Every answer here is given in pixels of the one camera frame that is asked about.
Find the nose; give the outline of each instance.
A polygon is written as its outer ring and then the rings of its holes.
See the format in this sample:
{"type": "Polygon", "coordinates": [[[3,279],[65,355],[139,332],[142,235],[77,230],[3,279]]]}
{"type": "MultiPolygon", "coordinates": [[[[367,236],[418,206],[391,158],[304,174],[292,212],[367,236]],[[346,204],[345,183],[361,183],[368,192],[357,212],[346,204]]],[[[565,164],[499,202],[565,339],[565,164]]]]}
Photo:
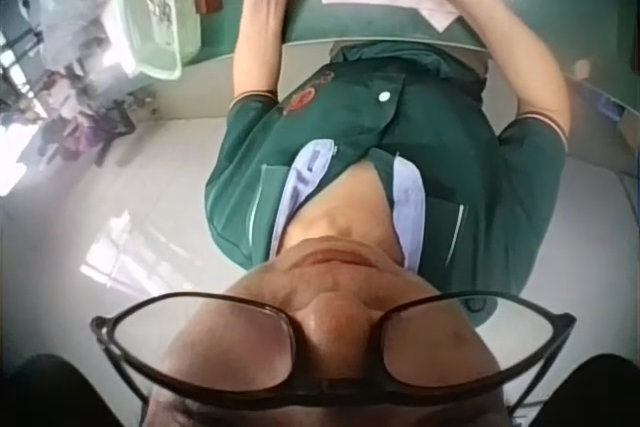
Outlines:
{"type": "Polygon", "coordinates": [[[306,335],[312,374],[323,379],[359,377],[371,327],[381,313],[340,293],[316,297],[295,318],[306,335]]]}

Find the eyeglasses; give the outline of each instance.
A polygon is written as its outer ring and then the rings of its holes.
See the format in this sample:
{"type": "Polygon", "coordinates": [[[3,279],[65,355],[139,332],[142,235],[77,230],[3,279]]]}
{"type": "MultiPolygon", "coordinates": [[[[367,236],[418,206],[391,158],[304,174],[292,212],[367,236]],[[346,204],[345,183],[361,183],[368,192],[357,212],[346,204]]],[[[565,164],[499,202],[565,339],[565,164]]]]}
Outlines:
{"type": "Polygon", "coordinates": [[[498,292],[409,302],[373,326],[364,373],[357,379],[313,378],[305,334],[294,318],[273,306],[227,295],[167,294],[112,318],[96,317],[91,329],[120,377],[145,404],[145,387],[151,384],[180,398],[232,410],[435,406],[498,390],[541,364],[510,408],[512,414],[551,368],[575,323],[570,314],[553,314],[498,292]],[[489,312],[491,318],[476,331],[479,338],[468,340],[484,342],[499,371],[472,361],[485,349],[466,351],[467,358],[461,355],[453,362],[433,355],[438,352],[434,346],[452,335],[446,325],[433,328],[433,321],[451,308],[462,309],[470,322],[489,312]]]}

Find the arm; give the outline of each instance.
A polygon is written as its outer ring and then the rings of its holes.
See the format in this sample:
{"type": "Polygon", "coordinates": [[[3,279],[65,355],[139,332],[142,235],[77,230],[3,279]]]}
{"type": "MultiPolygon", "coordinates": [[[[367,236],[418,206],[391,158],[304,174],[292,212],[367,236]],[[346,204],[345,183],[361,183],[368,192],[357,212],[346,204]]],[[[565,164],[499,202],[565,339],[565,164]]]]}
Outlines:
{"type": "Polygon", "coordinates": [[[519,99],[519,117],[536,117],[566,139],[569,94],[547,46],[501,0],[448,0],[487,45],[519,99]]]}
{"type": "Polygon", "coordinates": [[[234,97],[276,95],[288,0],[244,0],[233,59],[234,97]]]}
{"type": "Polygon", "coordinates": [[[282,28],[287,0],[244,0],[233,57],[233,95],[269,92],[280,78],[282,28]]]}

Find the light blue collar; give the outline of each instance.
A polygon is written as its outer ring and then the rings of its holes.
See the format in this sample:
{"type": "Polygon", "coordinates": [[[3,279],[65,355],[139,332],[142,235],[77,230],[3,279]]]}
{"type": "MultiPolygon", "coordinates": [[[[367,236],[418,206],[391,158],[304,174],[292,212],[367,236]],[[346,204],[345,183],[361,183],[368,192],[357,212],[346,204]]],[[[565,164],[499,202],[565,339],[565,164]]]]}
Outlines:
{"type": "MultiPolygon", "coordinates": [[[[278,251],[287,224],[326,175],[335,153],[336,145],[331,139],[311,141],[298,153],[282,191],[270,259],[278,251]]],[[[400,156],[393,163],[393,201],[393,226],[404,254],[404,267],[417,273],[424,241],[426,195],[420,172],[400,156]]]]}

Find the lips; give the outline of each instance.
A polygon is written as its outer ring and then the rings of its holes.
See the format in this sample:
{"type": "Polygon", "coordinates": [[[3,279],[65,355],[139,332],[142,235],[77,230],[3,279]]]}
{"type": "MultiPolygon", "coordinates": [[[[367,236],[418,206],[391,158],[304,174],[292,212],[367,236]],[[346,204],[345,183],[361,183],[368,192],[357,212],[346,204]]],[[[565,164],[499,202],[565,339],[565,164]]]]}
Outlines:
{"type": "Polygon", "coordinates": [[[373,262],[371,262],[363,255],[356,254],[354,252],[347,252],[344,250],[326,249],[318,250],[316,252],[305,255],[302,259],[296,262],[291,267],[291,269],[293,270],[301,267],[327,264],[330,262],[340,262],[341,264],[352,264],[372,269],[376,268],[373,262]]]}

